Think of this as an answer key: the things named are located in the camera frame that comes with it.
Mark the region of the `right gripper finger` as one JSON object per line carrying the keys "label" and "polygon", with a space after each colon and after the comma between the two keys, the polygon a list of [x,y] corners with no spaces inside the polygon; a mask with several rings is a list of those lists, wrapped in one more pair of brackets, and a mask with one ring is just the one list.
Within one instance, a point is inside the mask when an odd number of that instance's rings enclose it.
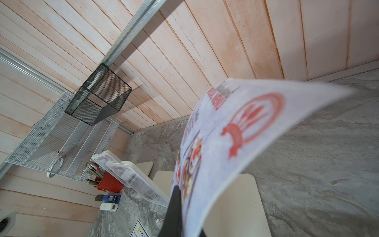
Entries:
{"label": "right gripper finger", "polygon": [[182,235],[182,201],[178,185],[173,188],[165,220],[158,237],[181,237]]}

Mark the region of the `pink menu sheet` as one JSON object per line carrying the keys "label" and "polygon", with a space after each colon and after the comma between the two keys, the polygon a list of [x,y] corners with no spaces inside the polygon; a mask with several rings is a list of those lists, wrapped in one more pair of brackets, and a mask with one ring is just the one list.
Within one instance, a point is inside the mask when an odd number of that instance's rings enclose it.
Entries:
{"label": "pink menu sheet", "polygon": [[172,191],[181,192],[179,235],[198,237],[222,192],[289,129],[354,93],[326,83],[233,79],[209,88],[187,122]]}

